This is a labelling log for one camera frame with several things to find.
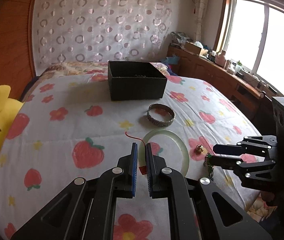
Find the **green bead jewelry piece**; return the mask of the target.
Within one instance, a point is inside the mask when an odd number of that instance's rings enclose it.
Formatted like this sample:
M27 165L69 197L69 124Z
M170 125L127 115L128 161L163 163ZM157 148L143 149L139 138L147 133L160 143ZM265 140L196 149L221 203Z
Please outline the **green bead jewelry piece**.
M204 158L204 163L203 166L207 168L208 170L208 178L210 180L214 180L214 166L211 165L210 159L211 159L212 155L210 153L207 153L205 158Z

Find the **pale green jade bangle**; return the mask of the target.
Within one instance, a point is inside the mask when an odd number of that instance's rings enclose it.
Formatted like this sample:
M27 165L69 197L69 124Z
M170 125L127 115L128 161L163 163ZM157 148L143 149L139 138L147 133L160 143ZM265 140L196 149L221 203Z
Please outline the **pale green jade bangle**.
M164 135L172 139L178 148L181 151L182 154L182 167L181 167L181 174L183 176L186 176L188 170L189 170L189 163L190 163L190 157L188 153L188 149L186 148L184 142L180 137L178 137L175 133L172 131L169 131L168 129L155 129L147 133L143 137L143 142L146 144L149 142L149 140L156 136L156 135ZM140 144L138 152L137 152L137 159L139 163L139 169L142 175L146 174L146 161L145 161L145 146L143 143Z

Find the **black cardboard jewelry box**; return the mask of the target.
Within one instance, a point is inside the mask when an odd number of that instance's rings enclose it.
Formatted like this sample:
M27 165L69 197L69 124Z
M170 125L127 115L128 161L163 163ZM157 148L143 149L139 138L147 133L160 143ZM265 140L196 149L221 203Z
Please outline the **black cardboard jewelry box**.
M161 99L166 83L166 76L149 62L108 62L108 84L113 101Z

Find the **small gold charm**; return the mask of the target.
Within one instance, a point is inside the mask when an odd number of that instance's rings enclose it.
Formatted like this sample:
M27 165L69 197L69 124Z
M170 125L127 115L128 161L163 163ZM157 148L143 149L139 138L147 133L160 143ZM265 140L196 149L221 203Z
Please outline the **small gold charm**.
M204 147L202 144L198 144L194 149L194 152L197 155L201 154L203 151L204 151Z

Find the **long wooden side cabinet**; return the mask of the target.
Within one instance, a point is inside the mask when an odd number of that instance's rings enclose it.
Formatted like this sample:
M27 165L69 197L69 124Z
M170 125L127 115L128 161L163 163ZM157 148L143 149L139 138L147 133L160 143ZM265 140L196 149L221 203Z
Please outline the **long wooden side cabinet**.
M192 55L187 51L169 46L167 56L177 56L179 61L172 66L178 76L201 79L213 85L250 120L259 117L273 116L272 101L249 83L229 74L217 64Z

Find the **floral strawberry bed sheet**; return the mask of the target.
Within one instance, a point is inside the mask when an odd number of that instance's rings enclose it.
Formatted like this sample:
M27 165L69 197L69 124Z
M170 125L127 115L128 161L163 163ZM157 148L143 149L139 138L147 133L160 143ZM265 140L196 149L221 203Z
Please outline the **floral strawberry bed sheet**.
M168 77L159 103L176 117L169 130L188 149L187 176L203 166L216 144L235 144L258 130L211 84ZM10 239L22 225L77 177L91 180L130 153L134 137L155 129L150 100L112 101L107 81L90 75L58 77L40 84L17 114L0 152L0 235ZM195 147L204 151L197 155Z

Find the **pink bottle on cabinet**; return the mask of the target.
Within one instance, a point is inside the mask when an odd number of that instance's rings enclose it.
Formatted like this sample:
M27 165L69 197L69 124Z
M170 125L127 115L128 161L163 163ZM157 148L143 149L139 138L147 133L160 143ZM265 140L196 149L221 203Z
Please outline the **pink bottle on cabinet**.
M225 50L221 50L219 54L216 54L215 63L222 68L225 67L226 65L226 51Z

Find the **brown cardboard box on cabinet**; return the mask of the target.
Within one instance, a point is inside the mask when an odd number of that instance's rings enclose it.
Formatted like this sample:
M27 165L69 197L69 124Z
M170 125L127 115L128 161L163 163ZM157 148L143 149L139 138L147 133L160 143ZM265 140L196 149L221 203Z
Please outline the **brown cardboard box on cabinet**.
M184 49L189 51L190 53L193 53L195 55L206 55L208 53L207 49L201 48L191 42L185 42Z

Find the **large bright window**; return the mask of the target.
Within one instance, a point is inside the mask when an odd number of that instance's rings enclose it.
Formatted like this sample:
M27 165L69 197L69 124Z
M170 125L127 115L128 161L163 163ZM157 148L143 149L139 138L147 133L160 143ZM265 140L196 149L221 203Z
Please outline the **large bright window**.
M223 0L214 48L284 96L284 0Z

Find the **floral pillow at headboard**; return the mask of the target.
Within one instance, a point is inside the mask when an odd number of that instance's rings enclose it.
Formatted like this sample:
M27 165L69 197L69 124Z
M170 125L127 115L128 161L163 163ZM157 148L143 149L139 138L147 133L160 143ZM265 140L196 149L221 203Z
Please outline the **floral pillow at headboard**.
M165 94L169 90L168 77L170 74L167 71L167 67L162 63L151 62L151 64L154 65L167 78L167 83L164 91ZM28 84L21 96L21 101L25 102L30 99L33 91L46 80L76 75L90 75L92 82L108 82L108 63L64 62L52 64L43 72L43 74L41 74L39 77L35 78Z

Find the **pink circle-pattern sheer curtain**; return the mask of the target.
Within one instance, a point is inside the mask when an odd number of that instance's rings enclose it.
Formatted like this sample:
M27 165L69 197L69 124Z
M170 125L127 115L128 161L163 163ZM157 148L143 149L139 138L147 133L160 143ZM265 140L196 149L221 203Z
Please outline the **pink circle-pattern sheer curtain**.
M171 16L171 0L35 0L35 65L153 61Z

